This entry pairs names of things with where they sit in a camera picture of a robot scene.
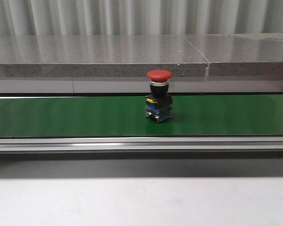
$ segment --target gray stone slab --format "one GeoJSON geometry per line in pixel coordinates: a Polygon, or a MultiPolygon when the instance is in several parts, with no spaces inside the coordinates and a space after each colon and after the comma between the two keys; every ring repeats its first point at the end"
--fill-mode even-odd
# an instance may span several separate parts
{"type": "Polygon", "coordinates": [[[205,75],[206,62],[181,35],[0,36],[0,78],[205,75]]]}
{"type": "Polygon", "coordinates": [[[283,76],[283,34],[185,35],[209,76],[283,76]]]}

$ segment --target gray surface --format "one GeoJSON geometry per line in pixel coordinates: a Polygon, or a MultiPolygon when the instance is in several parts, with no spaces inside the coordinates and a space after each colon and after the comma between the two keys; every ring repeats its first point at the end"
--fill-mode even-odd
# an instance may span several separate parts
{"type": "Polygon", "coordinates": [[[283,33],[0,36],[0,93],[148,92],[153,69],[170,92],[283,92],[283,33]]]}
{"type": "Polygon", "coordinates": [[[283,177],[283,159],[0,161],[0,178],[283,177]]]}
{"type": "Polygon", "coordinates": [[[0,161],[0,226],[283,226],[281,174],[283,159],[0,161]]]}
{"type": "Polygon", "coordinates": [[[180,35],[0,36],[0,77],[205,75],[206,62],[180,35]]]}
{"type": "Polygon", "coordinates": [[[283,76],[283,34],[185,35],[209,76],[283,76]]]}

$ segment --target red mushroom button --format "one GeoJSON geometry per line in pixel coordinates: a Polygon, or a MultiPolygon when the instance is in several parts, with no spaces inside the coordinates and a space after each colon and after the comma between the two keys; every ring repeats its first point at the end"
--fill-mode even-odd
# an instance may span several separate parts
{"type": "Polygon", "coordinates": [[[147,73],[147,77],[153,82],[162,83],[172,77],[172,72],[167,70],[153,70],[147,73]]]}

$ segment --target metal frame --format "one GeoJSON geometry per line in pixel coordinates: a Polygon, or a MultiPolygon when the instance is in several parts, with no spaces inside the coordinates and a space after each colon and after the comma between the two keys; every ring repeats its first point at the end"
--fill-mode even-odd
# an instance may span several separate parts
{"type": "Polygon", "coordinates": [[[0,153],[283,151],[283,136],[0,139],[0,153]]]}

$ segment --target emergency stop button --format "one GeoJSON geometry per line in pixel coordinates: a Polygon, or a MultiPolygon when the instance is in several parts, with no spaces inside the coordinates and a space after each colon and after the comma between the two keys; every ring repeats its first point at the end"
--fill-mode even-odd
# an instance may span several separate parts
{"type": "Polygon", "coordinates": [[[167,70],[152,70],[147,73],[147,77],[151,79],[152,82],[163,83],[171,78],[172,72],[167,70]]]}

